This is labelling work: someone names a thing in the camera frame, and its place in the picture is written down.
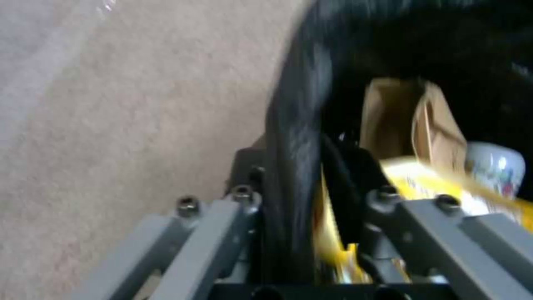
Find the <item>white porcelain cup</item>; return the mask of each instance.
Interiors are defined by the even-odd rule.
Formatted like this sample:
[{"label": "white porcelain cup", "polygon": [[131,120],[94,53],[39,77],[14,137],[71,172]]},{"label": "white porcelain cup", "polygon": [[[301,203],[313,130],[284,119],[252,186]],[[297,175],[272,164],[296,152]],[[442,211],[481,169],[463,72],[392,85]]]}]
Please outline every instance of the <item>white porcelain cup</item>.
[{"label": "white porcelain cup", "polygon": [[526,163],[515,150],[473,141],[468,143],[466,169],[482,185],[504,197],[514,198],[524,179]]}]

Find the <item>black bag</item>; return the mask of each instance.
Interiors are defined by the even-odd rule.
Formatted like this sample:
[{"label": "black bag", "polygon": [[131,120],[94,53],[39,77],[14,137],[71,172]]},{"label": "black bag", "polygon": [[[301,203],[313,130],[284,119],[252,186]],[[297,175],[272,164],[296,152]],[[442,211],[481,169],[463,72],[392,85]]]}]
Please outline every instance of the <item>black bag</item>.
[{"label": "black bag", "polygon": [[343,242],[385,179],[357,148],[374,77],[439,85],[467,140],[519,151],[533,200],[533,9],[529,1],[318,0],[295,32],[266,118],[266,281],[314,282],[312,201],[324,163]]}]

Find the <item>brown paper bag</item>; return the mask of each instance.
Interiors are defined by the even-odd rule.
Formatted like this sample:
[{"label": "brown paper bag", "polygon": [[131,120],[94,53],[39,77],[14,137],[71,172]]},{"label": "brown paper bag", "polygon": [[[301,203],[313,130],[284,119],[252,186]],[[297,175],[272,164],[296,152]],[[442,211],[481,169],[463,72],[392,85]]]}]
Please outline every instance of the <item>brown paper bag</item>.
[{"label": "brown paper bag", "polygon": [[442,91],[430,82],[373,80],[365,94],[360,146],[379,160],[414,154],[464,172],[466,140]]},{"label": "brown paper bag", "polygon": [[425,83],[411,128],[415,155],[438,168],[464,173],[466,140],[451,114],[441,89]]}]

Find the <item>beige carpet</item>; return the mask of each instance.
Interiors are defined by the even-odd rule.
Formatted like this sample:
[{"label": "beige carpet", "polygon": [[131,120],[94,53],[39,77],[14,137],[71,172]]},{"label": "beige carpet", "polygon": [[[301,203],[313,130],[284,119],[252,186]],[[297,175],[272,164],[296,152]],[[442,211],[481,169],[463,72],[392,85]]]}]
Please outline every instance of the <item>beige carpet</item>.
[{"label": "beige carpet", "polygon": [[68,295],[146,214],[221,194],[307,0],[0,0],[0,299]]}]

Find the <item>yellow packaging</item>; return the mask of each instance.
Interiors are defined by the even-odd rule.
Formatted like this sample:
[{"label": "yellow packaging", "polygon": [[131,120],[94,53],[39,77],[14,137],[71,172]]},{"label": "yellow packaging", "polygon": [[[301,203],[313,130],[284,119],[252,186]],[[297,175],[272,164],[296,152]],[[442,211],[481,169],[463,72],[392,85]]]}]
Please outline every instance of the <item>yellow packaging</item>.
[{"label": "yellow packaging", "polygon": [[[533,232],[533,204],[509,200],[479,185],[467,175],[437,170],[414,157],[383,160],[383,173],[407,200],[431,199],[448,194],[461,202],[461,208],[472,216],[503,213],[511,220]],[[338,283],[370,283],[372,279],[357,264],[357,245],[344,249],[331,208],[324,174],[316,193],[314,249],[317,257],[335,266]]]},{"label": "yellow packaging", "polygon": [[468,215],[503,213],[533,232],[533,204],[522,199],[509,200],[481,186],[467,175],[430,167],[414,157],[380,162],[383,173],[407,200],[431,199],[448,194],[461,202]]}]

